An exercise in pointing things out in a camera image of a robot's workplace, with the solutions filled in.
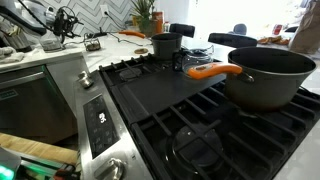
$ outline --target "pot handle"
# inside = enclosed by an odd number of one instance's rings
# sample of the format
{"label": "pot handle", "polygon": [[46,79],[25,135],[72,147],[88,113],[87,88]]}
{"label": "pot handle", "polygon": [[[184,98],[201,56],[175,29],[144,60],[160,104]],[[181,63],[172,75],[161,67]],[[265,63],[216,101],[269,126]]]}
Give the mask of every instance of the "pot handle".
{"label": "pot handle", "polygon": [[214,62],[188,69],[187,74],[194,79],[203,79],[222,73],[241,74],[242,67],[231,63]]}

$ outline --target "saucepan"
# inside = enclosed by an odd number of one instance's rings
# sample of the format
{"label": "saucepan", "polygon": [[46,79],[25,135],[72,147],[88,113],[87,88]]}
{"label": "saucepan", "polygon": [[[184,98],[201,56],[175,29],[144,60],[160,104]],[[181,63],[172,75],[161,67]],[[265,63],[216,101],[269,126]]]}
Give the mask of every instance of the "saucepan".
{"label": "saucepan", "polygon": [[247,111],[285,106],[317,68],[308,57],[274,48],[239,48],[228,54],[228,60],[194,66],[186,73],[195,79],[227,73],[225,95]]}

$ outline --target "stove control knob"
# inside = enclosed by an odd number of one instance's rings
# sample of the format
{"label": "stove control knob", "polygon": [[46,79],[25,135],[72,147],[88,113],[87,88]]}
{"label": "stove control knob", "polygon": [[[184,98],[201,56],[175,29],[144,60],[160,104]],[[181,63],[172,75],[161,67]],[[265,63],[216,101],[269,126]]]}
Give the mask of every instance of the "stove control knob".
{"label": "stove control knob", "polygon": [[120,180],[123,172],[124,172],[124,163],[120,159],[111,158],[110,161],[102,164],[94,172],[94,177],[96,179],[110,179],[111,178],[112,180]]}

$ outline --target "gas stove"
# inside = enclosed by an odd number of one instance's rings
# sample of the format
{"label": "gas stove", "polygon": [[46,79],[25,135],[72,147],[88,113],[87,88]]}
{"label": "gas stove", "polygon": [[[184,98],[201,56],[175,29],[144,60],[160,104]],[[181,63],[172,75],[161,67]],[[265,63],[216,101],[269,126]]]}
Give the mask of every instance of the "gas stove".
{"label": "gas stove", "polygon": [[272,179],[320,118],[303,88],[279,111],[248,113],[224,95],[225,75],[193,80],[152,55],[99,74],[154,179]]}

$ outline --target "stainless steel stove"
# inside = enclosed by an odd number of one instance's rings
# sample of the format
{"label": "stainless steel stove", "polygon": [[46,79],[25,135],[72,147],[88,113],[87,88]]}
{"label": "stainless steel stove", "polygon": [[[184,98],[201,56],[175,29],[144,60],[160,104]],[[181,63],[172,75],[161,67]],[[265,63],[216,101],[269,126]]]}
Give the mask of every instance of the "stainless steel stove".
{"label": "stainless steel stove", "polygon": [[269,180],[320,118],[319,95],[303,88],[279,111],[248,113],[224,95],[224,75],[193,80],[151,55],[93,74],[77,103],[85,177]]}

